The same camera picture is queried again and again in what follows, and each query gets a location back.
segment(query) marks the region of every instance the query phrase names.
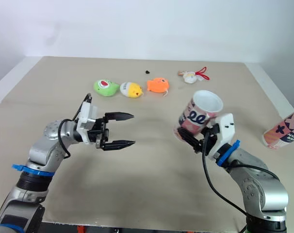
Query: small keychain toy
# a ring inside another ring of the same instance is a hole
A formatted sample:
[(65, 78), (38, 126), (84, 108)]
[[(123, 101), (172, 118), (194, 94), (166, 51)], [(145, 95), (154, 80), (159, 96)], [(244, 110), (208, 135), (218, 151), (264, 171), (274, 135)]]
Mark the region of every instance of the small keychain toy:
[(102, 96), (113, 96), (119, 89), (119, 84), (113, 83), (107, 79), (98, 80), (94, 83), (93, 89)]
[(185, 83), (193, 84), (197, 80), (210, 80), (210, 78), (205, 75), (206, 67), (203, 67), (203, 69), (193, 72), (193, 71), (178, 71), (178, 75), (182, 76), (184, 78)]
[(169, 87), (170, 85), (168, 83), (168, 80), (165, 78), (155, 78), (153, 80), (147, 81), (147, 91), (152, 91), (156, 93), (165, 92), (163, 96), (166, 96), (168, 94)]
[(129, 98), (138, 98), (143, 94), (143, 89), (137, 83), (126, 82), (120, 86), (121, 93)]

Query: black cable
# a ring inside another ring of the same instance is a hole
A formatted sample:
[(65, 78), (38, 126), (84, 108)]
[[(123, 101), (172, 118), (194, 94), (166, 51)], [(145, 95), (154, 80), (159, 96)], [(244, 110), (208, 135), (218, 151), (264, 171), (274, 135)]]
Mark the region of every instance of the black cable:
[(85, 101), (86, 101), (87, 99), (89, 99), (89, 98), (91, 98), (91, 94), (90, 94), (90, 93), (88, 93), (88, 94), (84, 97), (83, 101), (81, 102), (80, 107), (78, 108), (76, 114), (74, 115), (74, 117), (73, 117), (73, 119), (72, 119), (73, 121), (76, 120), (76, 117), (78, 116), (78, 114), (79, 114), (79, 112), (80, 112), (80, 110), (81, 110), (81, 107), (82, 107), (83, 102), (85, 102)]
[(205, 160), (205, 156), (206, 156), (206, 147), (207, 147), (207, 141), (209, 140), (209, 136), (210, 136), (210, 132), (206, 132), (205, 133), (205, 137), (204, 137), (204, 144), (203, 144), (203, 148), (202, 148), (202, 162), (203, 162), (203, 168), (204, 168), (204, 173), (207, 179), (207, 182), (209, 183), (211, 189), (214, 191), (215, 194), (217, 194), (217, 196), (219, 196), (222, 200), (224, 200), (225, 202), (227, 202), (228, 204), (232, 205), (234, 208), (236, 208), (237, 210), (239, 210), (241, 213), (243, 213), (244, 215), (246, 215), (246, 212), (244, 210), (242, 210), (239, 206), (237, 206), (236, 204), (234, 204), (233, 202), (229, 201), (227, 198), (225, 198), (223, 195), (221, 195), (213, 186), (209, 173), (207, 171), (207, 166), (206, 166), (206, 160)]
[(64, 159), (67, 159), (67, 158), (70, 157), (70, 153), (69, 153), (69, 151), (66, 149), (66, 147), (65, 147), (65, 145), (64, 145), (64, 143), (63, 143), (63, 141), (62, 141), (62, 139), (61, 139), (61, 130), (62, 130), (62, 126), (63, 126), (63, 124), (64, 124), (65, 122), (67, 122), (67, 121), (72, 121), (72, 120), (70, 120), (70, 119), (64, 119), (64, 120), (62, 120), (61, 123), (60, 123), (60, 125), (59, 125), (59, 129), (58, 129), (58, 140), (59, 140), (59, 143), (60, 143), (62, 149), (63, 149), (63, 150), (65, 151), (65, 153), (67, 154), (67, 156), (65, 156)]
[(244, 233), (246, 231), (246, 226), (239, 232), (239, 233)]
[(274, 174), (273, 172), (271, 172), (271, 171), (269, 171), (267, 169), (264, 169), (264, 168), (261, 168), (261, 167), (258, 167), (258, 166), (247, 165), (247, 164), (236, 164), (236, 165), (228, 166), (228, 168), (235, 168), (235, 167), (247, 167), (247, 168), (252, 168), (252, 169), (259, 170), (259, 171), (263, 171), (263, 172), (268, 173), (269, 175), (273, 176), (275, 179), (279, 180), (279, 178), (278, 178), (278, 176), (276, 174)]

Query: white cup rim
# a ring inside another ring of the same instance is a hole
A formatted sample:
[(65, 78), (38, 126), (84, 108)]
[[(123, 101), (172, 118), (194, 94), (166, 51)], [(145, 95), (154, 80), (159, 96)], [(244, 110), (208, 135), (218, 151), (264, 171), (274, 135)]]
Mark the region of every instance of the white cup rim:
[(221, 98), (208, 90), (196, 91), (193, 95), (193, 100), (196, 106), (208, 113), (218, 113), (224, 107)]

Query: white and yellow toy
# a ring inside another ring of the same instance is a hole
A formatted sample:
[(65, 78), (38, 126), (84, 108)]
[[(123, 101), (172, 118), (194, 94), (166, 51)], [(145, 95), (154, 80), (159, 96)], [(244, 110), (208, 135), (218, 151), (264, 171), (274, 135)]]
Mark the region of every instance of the white and yellow toy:
[(143, 94), (143, 90), (140, 85), (130, 82), (122, 83), (120, 85), (120, 91), (124, 96), (129, 98), (138, 98)]

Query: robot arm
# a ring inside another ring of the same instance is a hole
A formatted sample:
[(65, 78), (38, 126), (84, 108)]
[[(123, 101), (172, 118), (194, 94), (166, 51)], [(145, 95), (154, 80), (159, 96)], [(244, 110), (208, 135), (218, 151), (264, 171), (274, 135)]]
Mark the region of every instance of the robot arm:
[(97, 108), (91, 105), (91, 99), (88, 94), (73, 120), (57, 120), (48, 124), (43, 136), (30, 149), (26, 165), (13, 165), (22, 173), (0, 208), (0, 233), (38, 231), (45, 211), (41, 203), (46, 199), (48, 186), (59, 165), (70, 157), (67, 150), (70, 145), (95, 143), (98, 149), (119, 150), (135, 143), (127, 140), (106, 143), (108, 121), (127, 120), (133, 115), (106, 113), (96, 119)]
[(267, 171), (268, 167), (259, 158), (233, 145), (235, 130), (232, 114), (212, 119), (210, 127), (202, 130), (205, 140), (198, 141), (186, 129), (178, 128), (179, 134), (196, 153), (203, 152), (215, 161), (235, 180), (243, 195), (246, 210), (246, 228), (250, 233), (285, 233), (288, 194), (278, 177)]

